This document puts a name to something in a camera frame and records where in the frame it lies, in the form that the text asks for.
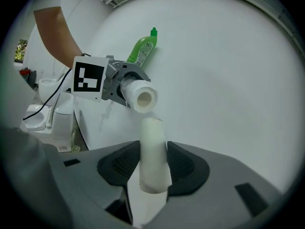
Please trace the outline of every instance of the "person's arm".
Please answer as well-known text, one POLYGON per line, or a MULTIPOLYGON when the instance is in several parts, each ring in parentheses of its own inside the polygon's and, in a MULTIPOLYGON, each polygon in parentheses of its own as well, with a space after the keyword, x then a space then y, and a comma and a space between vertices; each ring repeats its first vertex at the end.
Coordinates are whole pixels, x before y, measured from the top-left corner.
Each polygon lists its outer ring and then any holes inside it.
POLYGON ((72 69, 75 56, 82 52, 73 39, 61 7, 34 11, 42 42, 49 53, 72 69))

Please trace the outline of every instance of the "gray surface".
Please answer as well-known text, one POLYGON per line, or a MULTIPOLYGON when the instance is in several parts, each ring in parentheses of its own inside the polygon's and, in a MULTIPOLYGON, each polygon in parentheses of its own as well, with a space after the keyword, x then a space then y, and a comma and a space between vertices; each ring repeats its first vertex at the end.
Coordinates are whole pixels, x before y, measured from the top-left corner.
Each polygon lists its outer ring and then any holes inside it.
POLYGON ((125 145, 66 154, 59 154, 55 148, 45 146, 53 177, 71 210, 73 228, 131 228, 104 210, 111 201, 121 197, 123 189, 110 186, 101 177, 97 177, 96 170, 97 160, 125 145), (81 163, 65 167, 63 161, 73 158, 77 158, 81 163))
POLYGON ((176 144, 207 161, 209 178, 192 195, 169 197, 146 229, 189 226, 193 229, 228 229, 240 226, 252 218, 234 188, 243 183, 250 183, 269 205, 281 197, 275 187, 240 161, 197 147, 176 144))
MULTIPOLYGON (((102 157, 130 142, 88 152, 59 154, 52 145, 43 145, 21 131, 1 129, 0 133, 5 151, 1 157, 3 164, 18 193, 39 216, 66 228, 72 227, 71 222, 73 228, 80 229, 131 228, 105 211, 122 197, 123 188, 109 185, 96 169, 102 157), (80 163, 65 167, 64 161, 75 158, 80 163)), ((272 185, 238 160, 178 145, 203 157, 210 166, 210 176, 192 195, 169 197, 160 213, 144 228, 227 229, 247 222, 247 228, 255 228, 257 220, 252 219, 234 186, 250 183, 270 204, 269 208, 274 208, 281 198, 272 185)))

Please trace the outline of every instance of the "black cable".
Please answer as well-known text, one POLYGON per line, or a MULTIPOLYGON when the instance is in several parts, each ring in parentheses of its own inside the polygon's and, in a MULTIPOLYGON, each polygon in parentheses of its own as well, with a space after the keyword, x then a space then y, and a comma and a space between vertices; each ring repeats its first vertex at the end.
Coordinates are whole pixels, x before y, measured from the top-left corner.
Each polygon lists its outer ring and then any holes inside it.
POLYGON ((38 114, 42 109, 43 107, 47 104, 47 102, 58 92, 58 90, 60 89, 61 85, 63 84, 63 81, 65 80, 65 78, 67 77, 67 75, 69 74, 69 72, 71 71, 71 69, 68 70, 68 72, 65 74, 65 76, 63 77, 61 83, 59 84, 59 86, 57 87, 56 91, 51 95, 51 97, 48 98, 48 100, 43 104, 43 106, 40 108, 40 110, 38 110, 37 112, 29 115, 28 117, 25 117, 23 120, 26 120, 36 114, 38 114))

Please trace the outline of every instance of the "green bottle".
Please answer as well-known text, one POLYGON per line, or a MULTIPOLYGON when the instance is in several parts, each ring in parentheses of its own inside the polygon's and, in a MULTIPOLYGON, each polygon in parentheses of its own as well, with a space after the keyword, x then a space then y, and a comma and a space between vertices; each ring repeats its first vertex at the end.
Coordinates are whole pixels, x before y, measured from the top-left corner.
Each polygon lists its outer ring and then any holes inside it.
POLYGON ((151 30, 151 36, 143 37, 135 44, 132 53, 129 55, 127 62, 135 63, 142 67, 148 55, 157 45, 158 31, 154 27, 151 30))

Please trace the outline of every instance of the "black rubber pad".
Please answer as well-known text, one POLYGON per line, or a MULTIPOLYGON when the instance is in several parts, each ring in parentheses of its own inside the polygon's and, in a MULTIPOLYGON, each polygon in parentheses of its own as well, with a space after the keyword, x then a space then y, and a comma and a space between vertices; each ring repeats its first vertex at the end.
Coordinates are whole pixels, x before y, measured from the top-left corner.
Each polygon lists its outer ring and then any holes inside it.
POLYGON ((120 199, 114 201, 106 208, 106 211, 115 216, 116 218, 132 225, 132 213, 129 206, 129 200, 126 196, 125 191, 123 192, 122 197, 120 199))
POLYGON ((200 188, 210 175, 209 165, 203 158, 173 142, 167 142, 167 163, 173 183, 168 187, 168 196, 191 194, 200 188))
POLYGON ((268 207, 267 202, 249 183, 244 183, 235 186, 236 191, 247 206, 253 217, 257 216, 268 207))
POLYGON ((75 159, 70 159, 70 160, 64 161, 63 163, 66 167, 68 167, 68 166, 73 166, 75 164, 78 164, 78 163, 80 163, 80 161, 75 158, 75 159))
POLYGON ((114 186, 127 187, 127 182, 140 161, 140 141, 135 141, 99 160, 99 174, 114 186))

